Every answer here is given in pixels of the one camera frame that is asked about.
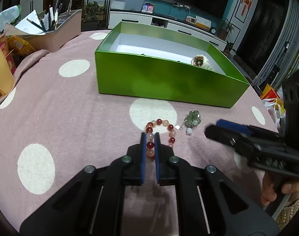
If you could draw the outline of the right hand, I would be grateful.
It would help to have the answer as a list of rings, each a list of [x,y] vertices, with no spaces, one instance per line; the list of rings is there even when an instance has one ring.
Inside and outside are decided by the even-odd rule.
[[[262,204],[274,202],[280,192],[291,196],[286,206],[293,204],[299,198],[299,178],[285,181],[282,175],[266,171],[262,179]]]

